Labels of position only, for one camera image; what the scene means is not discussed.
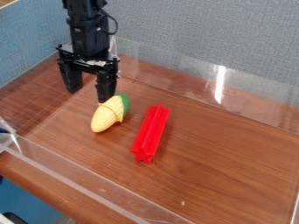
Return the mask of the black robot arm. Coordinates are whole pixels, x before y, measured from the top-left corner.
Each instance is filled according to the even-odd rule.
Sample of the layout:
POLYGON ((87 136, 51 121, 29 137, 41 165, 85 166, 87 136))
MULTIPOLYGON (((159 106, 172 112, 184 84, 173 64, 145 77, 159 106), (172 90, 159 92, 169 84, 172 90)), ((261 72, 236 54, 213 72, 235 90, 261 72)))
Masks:
POLYGON ((104 103, 116 92, 120 58, 111 52, 108 20, 117 22, 104 11, 107 0, 61 0, 67 10, 71 42, 59 44, 57 64, 65 88, 73 94, 83 88, 83 74, 96 78, 97 102, 104 103))

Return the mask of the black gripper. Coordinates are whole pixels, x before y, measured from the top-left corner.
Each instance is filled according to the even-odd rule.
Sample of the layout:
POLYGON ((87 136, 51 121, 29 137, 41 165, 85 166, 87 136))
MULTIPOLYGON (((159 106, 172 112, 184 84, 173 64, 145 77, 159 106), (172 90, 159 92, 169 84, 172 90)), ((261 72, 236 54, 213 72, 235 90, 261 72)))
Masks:
POLYGON ((67 90, 73 94, 83 87, 83 73, 93 74, 96 79, 97 102, 105 102, 116 92, 120 58, 113 55, 109 45, 91 56, 73 52, 72 44, 59 44, 57 64, 67 90))

